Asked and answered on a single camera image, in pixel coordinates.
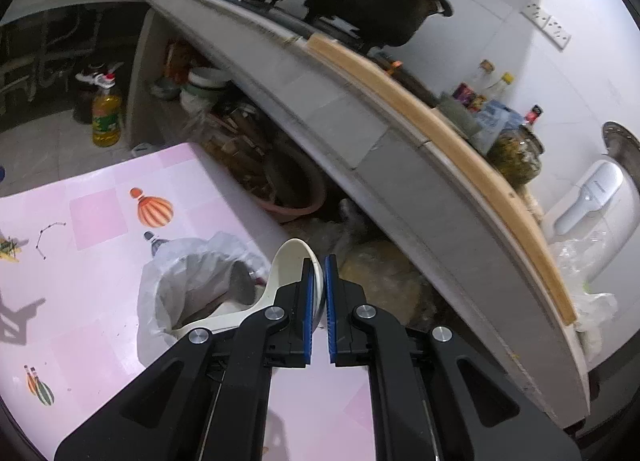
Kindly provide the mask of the stacked bowls under counter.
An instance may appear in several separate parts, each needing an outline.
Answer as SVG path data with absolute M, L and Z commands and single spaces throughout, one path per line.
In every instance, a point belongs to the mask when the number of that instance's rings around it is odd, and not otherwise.
M 217 68 L 201 66 L 191 69 L 181 88 L 181 106 L 190 114 L 210 109 L 224 97 L 230 80 L 227 72 Z

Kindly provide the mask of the terracotta basin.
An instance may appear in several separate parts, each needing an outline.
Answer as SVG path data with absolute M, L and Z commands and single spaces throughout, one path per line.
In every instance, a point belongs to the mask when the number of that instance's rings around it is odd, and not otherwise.
M 277 222 L 309 216 L 326 201 L 323 173 L 305 152 L 292 144 L 279 142 L 267 152 L 264 176 L 269 193 L 250 196 Z

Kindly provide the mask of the clear plastic bag on counter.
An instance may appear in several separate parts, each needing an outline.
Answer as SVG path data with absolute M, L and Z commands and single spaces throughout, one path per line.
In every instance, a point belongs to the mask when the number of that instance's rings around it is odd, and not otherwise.
M 559 268 L 577 319 L 574 323 L 587 361 L 602 351 L 602 325 L 613 319 L 618 304 L 611 292 L 595 292 L 592 278 L 597 276 L 600 259 L 610 251 L 608 234 L 593 230 L 582 239 L 554 242 L 550 251 Z

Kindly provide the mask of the sauce bottle red label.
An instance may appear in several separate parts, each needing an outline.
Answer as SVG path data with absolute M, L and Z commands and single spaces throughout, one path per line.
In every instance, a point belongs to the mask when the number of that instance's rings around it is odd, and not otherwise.
M 480 91 L 487 85 L 494 71 L 495 65 L 491 61 L 482 60 L 474 73 L 462 80 L 451 97 L 465 108 L 469 108 Z

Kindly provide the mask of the large white ceramic spoon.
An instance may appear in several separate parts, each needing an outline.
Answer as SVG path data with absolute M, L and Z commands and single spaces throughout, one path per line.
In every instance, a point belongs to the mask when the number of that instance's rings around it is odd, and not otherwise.
M 316 282 L 314 286 L 314 330 L 317 329 L 326 298 L 324 296 L 322 267 L 311 247 L 305 241 L 294 238 L 285 241 L 279 247 L 273 257 L 266 281 L 259 279 L 257 273 L 250 270 L 256 288 L 255 303 L 252 306 L 232 302 L 227 292 L 226 296 L 222 298 L 222 303 L 209 316 L 181 325 L 171 334 L 177 339 L 182 339 L 186 334 L 198 328 L 207 329 L 213 334 L 237 328 L 249 315 L 273 306 L 276 303 L 278 291 L 285 285 L 297 282 L 302 277 L 304 259 L 311 259 L 312 265 L 314 265 L 314 282 Z

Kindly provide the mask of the wooden cutting board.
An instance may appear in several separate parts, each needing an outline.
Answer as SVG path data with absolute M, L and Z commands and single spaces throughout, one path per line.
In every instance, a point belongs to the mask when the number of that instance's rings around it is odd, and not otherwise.
M 446 155 L 518 242 L 564 325 L 575 323 L 577 314 L 574 304 L 552 259 L 547 242 L 533 215 L 503 176 L 457 135 L 436 111 L 367 58 L 322 34 L 310 36 L 306 47 L 312 54 L 335 65 L 356 83 L 372 91 Z

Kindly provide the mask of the cooking oil bottle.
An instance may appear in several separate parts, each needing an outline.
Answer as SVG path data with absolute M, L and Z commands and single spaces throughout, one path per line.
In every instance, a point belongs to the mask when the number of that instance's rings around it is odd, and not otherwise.
M 112 147 L 119 142 L 122 94 L 114 73 L 96 77 L 96 95 L 92 103 L 92 141 L 96 147 Z

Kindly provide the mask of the white plastic bag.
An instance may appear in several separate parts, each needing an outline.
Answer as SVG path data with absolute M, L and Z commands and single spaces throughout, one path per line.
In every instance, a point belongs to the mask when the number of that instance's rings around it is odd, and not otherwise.
M 230 233 L 208 240 L 175 239 L 162 244 L 142 268 L 137 301 L 137 355 L 143 366 L 177 342 L 172 332 L 232 287 L 232 267 L 241 264 L 256 279 L 268 278 L 265 257 Z

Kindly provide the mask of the white kitchen appliance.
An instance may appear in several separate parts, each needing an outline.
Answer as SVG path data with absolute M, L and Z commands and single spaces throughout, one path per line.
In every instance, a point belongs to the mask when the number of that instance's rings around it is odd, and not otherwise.
M 544 215 L 542 230 L 550 243 L 599 239 L 597 261 L 605 265 L 639 226 L 639 140 L 613 121 L 603 124 L 602 139 L 605 152 Z

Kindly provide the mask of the sauce bottle yellow cap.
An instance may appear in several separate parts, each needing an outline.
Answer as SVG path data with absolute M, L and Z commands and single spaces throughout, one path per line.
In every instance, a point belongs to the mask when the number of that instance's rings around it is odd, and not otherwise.
M 500 102 L 506 90 L 514 82 L 514 76 L 509 72 L 504 72 L 497 82 L 486 87 L 478 95 L 478 109 L 482 111 L 491 101 Z

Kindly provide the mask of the glass pickle jar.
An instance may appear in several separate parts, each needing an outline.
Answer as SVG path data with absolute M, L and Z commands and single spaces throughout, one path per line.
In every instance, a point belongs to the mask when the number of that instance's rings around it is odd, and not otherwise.
M 498 170 L 512 188 L 518 189 L 541 172 L 544 146 L 525 125 L 500 132 L 486 154 L 486 160 Z

